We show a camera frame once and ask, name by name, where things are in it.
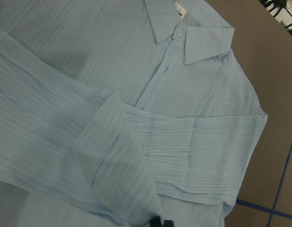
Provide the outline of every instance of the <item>table surface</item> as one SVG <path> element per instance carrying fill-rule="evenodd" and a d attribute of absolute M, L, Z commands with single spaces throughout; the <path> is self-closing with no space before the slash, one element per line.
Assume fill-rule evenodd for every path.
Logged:
<path fill-rule="evenodd" d="M 292 37 L 258 0 L 207 0 L 234 28 L 234 54 L 267 125 L 226 227 L 292 227 Z"/>

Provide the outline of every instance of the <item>pinstripe fabric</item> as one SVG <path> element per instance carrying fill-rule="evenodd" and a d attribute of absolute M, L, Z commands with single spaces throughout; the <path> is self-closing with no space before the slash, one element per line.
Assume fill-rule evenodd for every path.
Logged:
<path fill-rule="evenodd" d="M 192 201 L 185 226 L 210 209 L 204 226 L 223 226 L 267 115 L 233 28 L 178 2 L 185 23 L 171 0 L 3 1 L 0 24 L 25 47 L 0 32 L 0 180 L 135 224 L 177 224 Z M 162 213 L 156 193 L 183 201 L 160 196 Z"/>
<path fill-rule="evenodd" d="M 4 32 L 0 180 L 133 224 L 162 215 L 120 97 L 58 73 Z"/>

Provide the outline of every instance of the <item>white button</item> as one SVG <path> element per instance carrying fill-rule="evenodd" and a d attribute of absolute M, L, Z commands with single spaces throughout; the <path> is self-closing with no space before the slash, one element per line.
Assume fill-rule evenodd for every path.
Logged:
<path fill-rule="evenodd" d="M 177 32 L 178 37 L 182 37 L 183 34 L 184 34 L 184 31 L 183 31 L 183 29 L 180 28 Z"/>

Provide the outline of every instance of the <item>shirt sleeve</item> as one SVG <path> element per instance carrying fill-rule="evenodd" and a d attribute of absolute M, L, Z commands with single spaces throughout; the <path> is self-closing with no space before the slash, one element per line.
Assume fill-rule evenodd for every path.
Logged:
<path fill-rule="evenodd" d="M 234 206 L 267 115 L 172 118 L 126 109 L 159 194 Z"/>
<path fill-rule="evenodd" d="M 1 29 L 0 180 L 118 221 L 162 216 L 118 93 L 68 78 Z"/>

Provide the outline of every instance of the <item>blue line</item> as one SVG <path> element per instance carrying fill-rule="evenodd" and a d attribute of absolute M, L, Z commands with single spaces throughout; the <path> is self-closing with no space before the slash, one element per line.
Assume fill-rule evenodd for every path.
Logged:
<path fill-rule="evenodd" d="M 286 214 L 286 213 L 282 213 L 282 212 L 279 212 L 279 211 L 276 211 L 276 210 L 273 211 L 273 215 L 278 215 L 278 216 L 282 216 L 284 218 L 292 219 L 292 215 Z"/>
<path fill-rule="evenodd" d="M 254 203 L 251 203 L 251 202 L 246 202 L 243 200 L 236 200 L 236 204 L 239 204 L 239 205 L 242 205 L 245 207 L 250 207 L 250 208 L 253 208 L 256 210 L 261 210 L 261 211 L 269 213 L 269 214 L 278 215 L 278 216 L 281 216 L 284 218 L 292 219 L 292 215 L 290 215 L 290 214 L 286 214 L 286 213 L 282 213 L 280 211 L 272 210 L 270 208 L 259 206 L 259 205 L 256 205 Z"/>
<path fill-rule="evenodd" d="M 271 213 L 271 211 L 272 211 L 272 209 L 269 209 L 267 207 L 262 207 L 262 206 L 254 204 L 254 203 L 246 202 L 243 200 L 236 200 L 236 204 L 243 205 L 243 206 L 250 207 L 253 209 L 257 209 L 257 210 L 261 210 L 261 211 L 267 212 L 267 213 Z"/>
<path fill-rule="evenodd" d="M 285 175 L 287 167 L 288 167 L 288 163 L 289 163 L 289 160 L 290 160 L 291 153 L 292 153 L 292 142 L 291 142 L 291 145 L 290 145 L 290 149 L 289 149 L 289 153 L 288 153 L 288 156 L 287 156 L 287 159 L 286 159 L 286 163 L 284 164 L 283 174 L 282 174 L 282 177 L 280 179 L 280 183 L 279 183 L 279 186 L 278 186 L 278 189 L 277 189 L 277 193 L 276 193 L 276 196 L 275 196 L 274 204 L 273 204 L 273 207 L 272 207 L 272 212 L 270 213 L 270 217 L 269 217 L 269 220 L 268 220 L 267 227 L 270 227 L 272 216 L 276 212 L 275 211 L 275 207 L 276 207 L 276 204 L 277 204 L 277 201 L 278 201 L 280 190 L 281 190 L 282 185 L 283 185 L 283 178 L 284 178 L 284 175 Z"/>

